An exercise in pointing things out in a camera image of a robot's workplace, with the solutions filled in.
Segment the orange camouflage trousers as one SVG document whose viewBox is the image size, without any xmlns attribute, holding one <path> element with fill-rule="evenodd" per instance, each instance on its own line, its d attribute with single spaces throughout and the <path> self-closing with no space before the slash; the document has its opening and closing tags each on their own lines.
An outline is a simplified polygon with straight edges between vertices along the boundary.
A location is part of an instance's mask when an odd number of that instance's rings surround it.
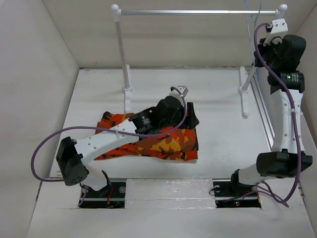
<svg viewBox="0 0 317 238">
<path fill-rule="evenodd" d="M 147 156 L 187 162 L 198 159 L 198 150 L 196 128 L 178 128 L 167 135 L 146 137 L 140 141 L 125 144 L 96 157 L 95 160 L 108 160 L 121 156 Z"/>
</svg>

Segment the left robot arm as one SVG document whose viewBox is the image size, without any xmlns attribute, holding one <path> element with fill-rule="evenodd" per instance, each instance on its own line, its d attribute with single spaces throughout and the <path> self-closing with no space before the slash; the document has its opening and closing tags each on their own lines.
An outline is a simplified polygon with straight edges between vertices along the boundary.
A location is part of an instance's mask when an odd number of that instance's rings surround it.
<svg viewBox="0 0 317 238">
<path fill-rule="evenodd" d="M 106 196 L 111 183 L 105 171 L 98 176 L 87 165 L 93 160 L 121 156 L 156 157 L 163 160 L 191 161 L 198 158 L 194 104 L 183 104 L 173 96 L 160 100 L 136 114 L 105 112 L 95 135 L 79 140 L 64 138 L 56 160 L 66 186 L 80 184 L 98 196 Z"/>
</svg>

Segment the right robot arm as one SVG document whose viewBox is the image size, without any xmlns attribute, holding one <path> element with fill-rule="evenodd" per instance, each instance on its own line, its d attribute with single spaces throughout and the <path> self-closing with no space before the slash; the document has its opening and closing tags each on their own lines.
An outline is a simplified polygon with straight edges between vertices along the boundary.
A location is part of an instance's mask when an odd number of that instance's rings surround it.
<svg viewBox="0 0 317 238">
<path fill-rule="evenodd" d="M 297 66 L 305 49 L 306 40 L 296 35 L 286 35 L 280 43 L 269 45 L 261 39 L 257 45 L 255 66 L 268 70 L 275 112 L 274 140 L 270 152 L 260 153 L 255 164 L 232 174 L 228 190 L 234 195 L 249 192 L 268 179 L 295 178 L 297 182 L 300 173 L 313 163 L 300 136 L 305 78 Z"/>
</svg>

